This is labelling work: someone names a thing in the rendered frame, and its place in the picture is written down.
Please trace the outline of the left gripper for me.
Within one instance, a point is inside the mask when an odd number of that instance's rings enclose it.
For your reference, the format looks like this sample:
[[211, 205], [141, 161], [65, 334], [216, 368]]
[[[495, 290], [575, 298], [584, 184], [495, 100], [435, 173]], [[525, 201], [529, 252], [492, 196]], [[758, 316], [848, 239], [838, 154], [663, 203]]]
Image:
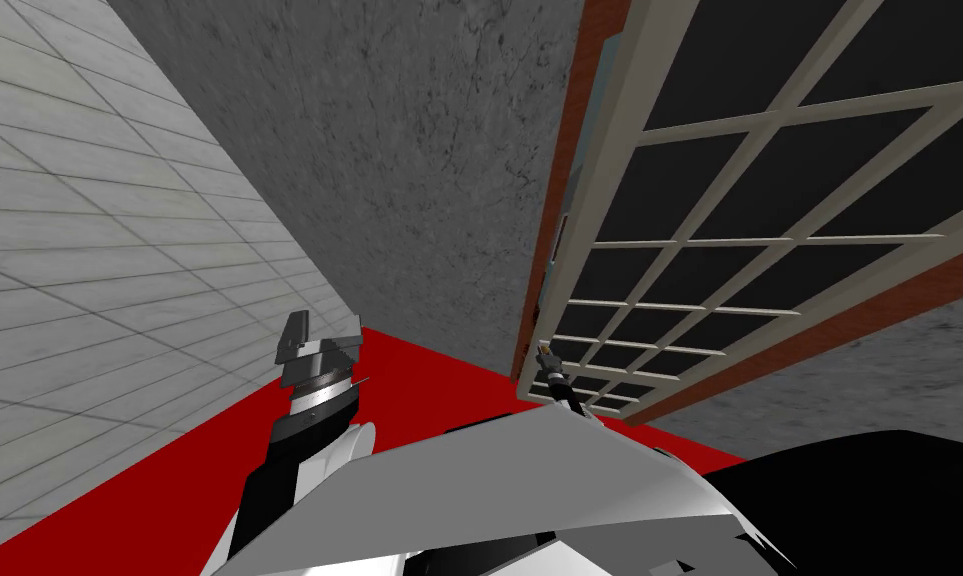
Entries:
[[309, 324], [308, 311], [291, 313], [277, 344], [276, 364], [284, 364], [280, 387], [293, 388], [292, 399], [350, 379], [363, 343], [361, 317], [350, 315], [338, 336], [310, 342], [310, 355], [299, 358], [309, 341]]

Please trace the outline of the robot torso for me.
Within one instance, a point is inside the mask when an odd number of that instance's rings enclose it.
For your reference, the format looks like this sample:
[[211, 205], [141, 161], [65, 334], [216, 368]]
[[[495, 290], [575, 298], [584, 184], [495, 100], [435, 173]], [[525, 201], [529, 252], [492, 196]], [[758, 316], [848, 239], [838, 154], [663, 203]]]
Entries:
[[763, 540], [565, 393], [346, 463], [213, 576], [777, 576]]

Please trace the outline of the beige lattice glass door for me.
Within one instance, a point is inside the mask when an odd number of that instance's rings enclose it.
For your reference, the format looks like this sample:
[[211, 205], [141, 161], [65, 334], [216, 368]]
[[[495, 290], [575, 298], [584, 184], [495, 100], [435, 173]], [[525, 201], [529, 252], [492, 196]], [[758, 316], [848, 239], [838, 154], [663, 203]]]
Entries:
[[629, 0], [529, 345], [647, 423], [963, 298], [963, 0]]

